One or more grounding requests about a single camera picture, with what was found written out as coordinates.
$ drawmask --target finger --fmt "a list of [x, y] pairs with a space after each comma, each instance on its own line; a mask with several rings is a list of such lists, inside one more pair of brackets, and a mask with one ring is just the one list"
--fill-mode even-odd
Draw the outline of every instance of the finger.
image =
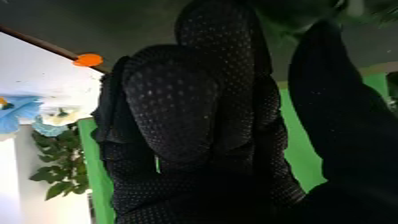
[[211, 61], [179, 46], [149, 47], [128, 61], [130, 109], [162, 173], [190, 172], [208, 162], [220, 95], [215, 73]]
[[128, 57], [103, 77], [100, 105], [92, 113], [98, 124], [92, 137], [101, 148], [101, 159], [114, 181], [130, 181], [142, 173], [155, 173], [155, 155], [133, 120], [121, 87]]
[[176, 23], [178, 43], [199, 49], [220, 61], [226, 88], [217, 119], [219, 155], [233, 154], [252, 137], [252, 21], [256, 16], [245, 4], [206, 0], [188, 5]]

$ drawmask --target gloved hand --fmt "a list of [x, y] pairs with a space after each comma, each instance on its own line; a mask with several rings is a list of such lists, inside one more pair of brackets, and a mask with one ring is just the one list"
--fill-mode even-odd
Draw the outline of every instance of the gloved hand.
[[124, 57], [103, 79], [94, 139], [117, 223], [254, 223], [258, 204], [288, 208], [304, 192], [251, 8], [194, 2], [176, 38], [181, 46]]

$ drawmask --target fabric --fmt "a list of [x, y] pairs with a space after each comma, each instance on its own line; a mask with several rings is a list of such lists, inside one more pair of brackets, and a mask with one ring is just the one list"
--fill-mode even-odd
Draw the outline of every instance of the fabric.
[[304, 35], [290, 72], [329, 179], [307, 196], [284, 160], [281, 97], [247, 5], [194, 1], [176, 39], [179, 45], [123, 57], [103, 78], [92, 137], [116, 223], [396, 223], [396, 118], [362, 85], [334, 25], [322, 22]]
[[300, 42], [290, 94], [329, 181], [284, 216], [288, 223], [396, 223], [398, 120], [362, 84], [331, 21], [316, 24]]

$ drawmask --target blue object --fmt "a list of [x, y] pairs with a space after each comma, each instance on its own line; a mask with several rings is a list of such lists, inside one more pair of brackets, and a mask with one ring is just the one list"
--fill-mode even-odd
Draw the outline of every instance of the blue object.
[[36, 122], [32, 124], [34, 130], [46, 136], [57, 137], [64, 131], [69, 130], [68, 126], [52, 126], [43, 124], [41, 116], [36, 117]]
[[20, 129], [18, 118], [34, 119], [39, 115], [37, 102], [39, 97], [4, 97], [7, 102], [14, 105], [7, 110], [0, 110], [0, 134], [9, 134]]

